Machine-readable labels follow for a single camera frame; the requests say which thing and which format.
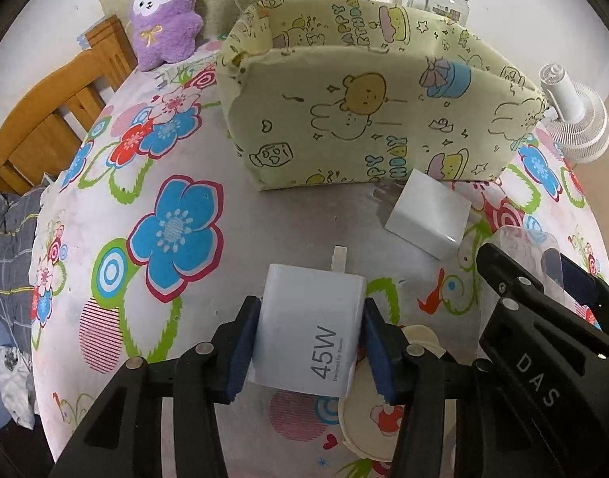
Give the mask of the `cream bear shaped mirror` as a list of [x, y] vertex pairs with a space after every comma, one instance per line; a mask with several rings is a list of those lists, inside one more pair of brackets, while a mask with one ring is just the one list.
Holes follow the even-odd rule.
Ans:
[[[410, 343], [419, 343], [435, 356], [446, 350], [438, 336], [425, 325], [402, 328]], [[373, 374], [366, 357], [355, 368], [349, 394], [339, 402], [339, 421], [344, 444], [360, 458], [392, 462], [397, 436], [403, 421], [403, 406], [390, 406], [376, 390]], [[456, 400], [445, 402], [444, 439], [455, 429]]]

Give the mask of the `clear box of floss picks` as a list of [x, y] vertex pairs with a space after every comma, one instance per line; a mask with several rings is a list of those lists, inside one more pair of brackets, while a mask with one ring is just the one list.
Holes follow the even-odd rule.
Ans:
[[561, 253], [551, 233], [504, 225], [493, 234], [490, 243], [542, 283], [546, 296], [564, 302]]

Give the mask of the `white 45W charger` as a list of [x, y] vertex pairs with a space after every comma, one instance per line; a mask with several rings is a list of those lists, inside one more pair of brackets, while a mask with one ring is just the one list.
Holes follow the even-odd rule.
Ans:
[[278, 390], [342, 398], [358, 358], [364, 277], [334, 248], [328, 271], [270, 265], [247, 380]]

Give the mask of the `white cube charger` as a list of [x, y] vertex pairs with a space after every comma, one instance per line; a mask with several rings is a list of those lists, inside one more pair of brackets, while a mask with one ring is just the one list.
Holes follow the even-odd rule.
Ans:
[[438, 260], [453, 258], [467, 228], [471, 202], [413, 170], [385, 221], [385, 229]]

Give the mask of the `white clip fan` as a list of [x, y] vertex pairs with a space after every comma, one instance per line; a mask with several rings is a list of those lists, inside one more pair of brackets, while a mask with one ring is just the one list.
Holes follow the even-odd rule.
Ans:
[[588, 164], [609, 147], [609, 117], [599, 93], [574, 81], [559, 63], [539, 71], [541, 88], [555, 116], [546, 125], [554, 143], [573, 164]]

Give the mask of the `floral tablecloth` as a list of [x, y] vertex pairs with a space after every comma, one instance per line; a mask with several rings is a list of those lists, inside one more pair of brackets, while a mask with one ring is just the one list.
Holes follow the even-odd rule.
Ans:
[[318, 105], [282, 102], [318, 120], [321, 158], [293, 190], [258, 191], [246, 169], [292, 166], [299, 150], [281, 125], [260, 124], [260, 146], [232, 143], [216, 84], [217, 42], [189, 62], [134, 72], [110, 99], [56, 184], [43, 194], [32, 253], [32, 359], [37, 409], [59, 456], [127, 358], [176, 358], [260, 295], [269, 266], [325, 270], [348, 251], [349, 273], [394, 324], [423, 325], [441, 347], [476, 354], [484, 285], [479, 247], [515, 225], [552, 234], [584, 269], [609, 280], [601, 231], [577, 176], [550, 137], [531, 132], [503, 173], [480, 168], [454, 190], [472, 204], [458, 254], [438, 261], [385, 227], [379, 181], [402, 176], [422, 151], [399, 125], [356, 119], [360, 137], [330, 135], [340, 91]]

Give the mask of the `grey plaid blanket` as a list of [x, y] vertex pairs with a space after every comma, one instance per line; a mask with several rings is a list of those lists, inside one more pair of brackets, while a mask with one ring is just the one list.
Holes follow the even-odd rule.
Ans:
[[25, 429], [35, 426], [29, 272], [43, 191], [0, 192], [0, 402]]

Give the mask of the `wooden chair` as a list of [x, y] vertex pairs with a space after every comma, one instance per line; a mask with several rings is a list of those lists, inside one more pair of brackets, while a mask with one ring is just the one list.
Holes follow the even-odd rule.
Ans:
[[119, 18], [111, 15], [85, 32], [89, 48], [37, 82], [0, 127], [0, 191], [23, 195], [44, 175], [66, 169], [81, 139], [60, 107], [89, 131], [104, 109], [95, 82], [116, 91], [136, 68], [136, 56]]

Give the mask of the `cartoon print fabric storage box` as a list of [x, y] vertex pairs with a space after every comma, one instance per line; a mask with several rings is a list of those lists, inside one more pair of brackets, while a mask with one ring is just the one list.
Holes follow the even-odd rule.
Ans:
[[520, 70], [458, 23], [374, 0], [263, 0], [216, 77], [258, 188], [492, 180], [546, 111]]

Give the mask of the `glass mason jar mug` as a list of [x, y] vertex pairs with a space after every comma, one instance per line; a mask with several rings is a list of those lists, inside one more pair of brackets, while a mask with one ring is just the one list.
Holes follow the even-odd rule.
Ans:
[[469, 2], [470, 0], [407, 0], [406, 6], [441, 15], [465, 26], [470, 14]]

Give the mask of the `purple plush bunny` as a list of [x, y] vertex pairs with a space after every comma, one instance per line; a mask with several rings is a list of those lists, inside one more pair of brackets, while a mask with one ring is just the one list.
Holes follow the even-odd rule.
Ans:
[[133, 47], [140, 71], [175, 64], [196, 50], [204, 20], [195, 12], [196, 0], [133, 0], [130, 19]]

